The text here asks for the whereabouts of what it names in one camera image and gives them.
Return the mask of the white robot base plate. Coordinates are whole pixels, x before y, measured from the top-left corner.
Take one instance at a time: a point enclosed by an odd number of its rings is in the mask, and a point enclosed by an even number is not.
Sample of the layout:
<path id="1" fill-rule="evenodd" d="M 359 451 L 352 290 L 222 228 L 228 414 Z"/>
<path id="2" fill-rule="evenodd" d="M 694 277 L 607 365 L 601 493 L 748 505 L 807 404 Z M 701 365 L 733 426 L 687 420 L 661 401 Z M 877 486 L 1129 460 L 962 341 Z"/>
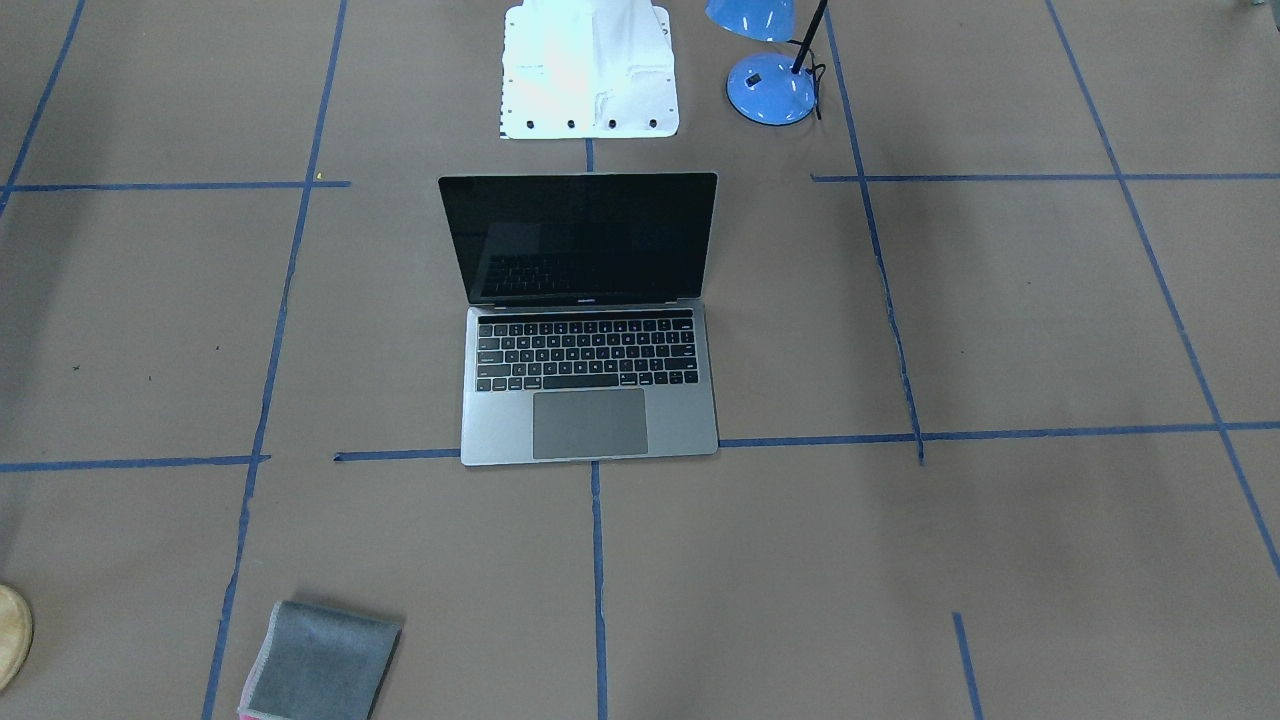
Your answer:
<path id="1" fill-rule="evenodd" d="M 503 24 L 499 135 L 666 138 L 680 110 L 669 13 L 650 1 L 522 1 Z"/>

